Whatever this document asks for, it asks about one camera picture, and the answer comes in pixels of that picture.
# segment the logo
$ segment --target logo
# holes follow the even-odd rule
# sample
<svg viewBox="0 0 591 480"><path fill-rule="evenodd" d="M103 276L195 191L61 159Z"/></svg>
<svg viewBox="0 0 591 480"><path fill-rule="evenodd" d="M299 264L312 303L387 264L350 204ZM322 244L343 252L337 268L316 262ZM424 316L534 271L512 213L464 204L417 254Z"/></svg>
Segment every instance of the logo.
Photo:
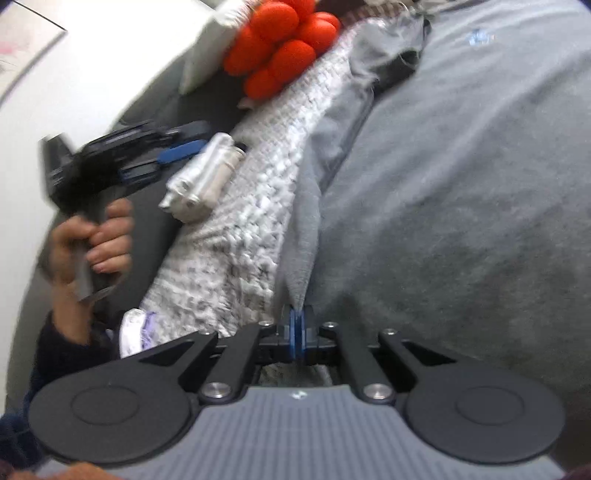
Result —
<svg viewBox="0 0 591 480"><path fill-rule="evenodd" d="M468 43L472 47L477 47L478 45L488 45L495 39L494 35L489 35L486 30L482 28L475 28L470 32L468 35Z"/></svg>

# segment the silver screw head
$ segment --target silver screw head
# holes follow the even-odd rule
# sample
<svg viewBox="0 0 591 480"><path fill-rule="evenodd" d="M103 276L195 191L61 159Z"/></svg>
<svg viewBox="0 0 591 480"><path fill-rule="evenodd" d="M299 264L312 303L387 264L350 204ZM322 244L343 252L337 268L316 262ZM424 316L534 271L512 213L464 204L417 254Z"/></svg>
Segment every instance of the silver screw head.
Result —
<svg viewBox="0 0 591 480"><path fill-rule="evenodd" d="M363 394L372 400L384 400L392 395L392 393L392 387L384 385L383 383L371 383L365 385L363 388Z"/></svg>
<svg viewBox="0 0 591 480"><path fill-rule="evenodd" d="M201 387L201 393L207 398L227 397L231 391L230 385L223 382L206 383Z"/></svg>

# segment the finger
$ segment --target finger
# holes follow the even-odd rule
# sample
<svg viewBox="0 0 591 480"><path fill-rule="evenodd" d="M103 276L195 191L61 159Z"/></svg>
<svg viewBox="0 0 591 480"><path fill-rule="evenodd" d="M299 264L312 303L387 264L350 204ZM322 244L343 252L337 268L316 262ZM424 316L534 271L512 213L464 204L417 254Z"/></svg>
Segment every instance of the finger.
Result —
<svg viewBox="0 0 591 480"><path fill-rule="evenodd" d="M115 200L107 207L107 217L129 217L133 209L133 205L131 205L131 202L128 199Z"/></svg>
<svg viewBox="0 0 591 480"><path fill-rule="evenodd" d="M120 255L104 262L93 265L92 269L97 273L127 272L131 268L131 255Z"/></svg>
<svg viewBox="0 0 591 480"><path fill-rule="evenodd" d="M128 254L130 249L131 237L129 235L119 236L94 247L86 254L86 259L94 265L112 257Z"/></svg>
<svg viewBox="0 0 591 480"><path fill-rule="evenodd" d="M97 228L94 223L76 215L58 225L51 237L55 244L69 244L74 240L84 240L91 237Z"/></svg>
<svg viewBox="0 0 591 480"><path fill-rule="evenodd" d="M100 225L98 231L90 237L91 245L99 245L113 240L118 236L124 236L134 228L134 220L131 217L112 218Z"/></svg>

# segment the orange ball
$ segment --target orange ball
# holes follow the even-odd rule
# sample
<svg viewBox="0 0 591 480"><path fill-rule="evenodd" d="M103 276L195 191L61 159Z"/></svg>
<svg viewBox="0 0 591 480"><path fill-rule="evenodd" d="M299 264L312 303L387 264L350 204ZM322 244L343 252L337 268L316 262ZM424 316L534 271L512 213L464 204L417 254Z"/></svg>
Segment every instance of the orange ball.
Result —
<svg viewBox="0 0 591 480"><path fill-rule="evenodd" d="M314 49L301 40L286 41L269 61L271 74L281 83L288 83L314 63Z"/></svg>
<svg viewBox="0 0 591 480"><path fill-rule="evenodd" d="M246 75L265 63L273 45L259 37L248 25L240 30L234 45L226 54L223 69L235 77Z"/></svg>
<svg viewBox="0 0 591 480"><path fill-rule="evenodd" d="M262 38L279 42L291 37L299 22L300 19L292 7L282 2L269 2L252 14L250 26Z"/></svg>
<svg viewBox="0 0 591 480"><path fill-rule="evenodd" d="M244 93L253 100L267 100L279 93L281 83L268 68L257 70L244 81Z"/></svg>
<svg viewBox="0 0 591 480"><path fill-rule="evenodd" d="M297 16L300 17L300 22L303 22L306 18L308 18L316 7L316 2L314 0L279 0L290 7L292 7L296 12Z"/></svg>
<svg viewBox="0 0 591 480"><path fill-rule="evenodd" d="M330 48L336 38L336 28L324 20L310 18L295 32L295 38L305 41L314 49L316 55L322 55Z"/></svg>
<svg viewBox="0 0 591 480"><path fill-rule="evenodd" d="M316 12L311 15L309 20L311 20L312 18L317 18L318 20L324 20L325 22L328 22L333 27L335 27L336 31L340 30L340 21L333 14L330 14L328 12Z"/></svg>

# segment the gray ribbed surface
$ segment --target gray ribbed surface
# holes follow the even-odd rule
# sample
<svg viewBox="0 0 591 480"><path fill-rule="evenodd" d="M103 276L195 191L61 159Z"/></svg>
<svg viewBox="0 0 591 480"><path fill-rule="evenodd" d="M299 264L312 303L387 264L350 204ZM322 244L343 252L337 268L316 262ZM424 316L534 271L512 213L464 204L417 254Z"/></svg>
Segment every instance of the gray ribbed surface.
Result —
<svg viewBox="0 0 591 480"><path fill-rule="evenodd" d="M40 474L62 468L52 461ZM546 457L503 467L451 459L415 437L393 408L365 404L347 385L250 388L233 405L203 410L187 436L166 453L111 472L129 480L553 480L562 476Z"/></svg>

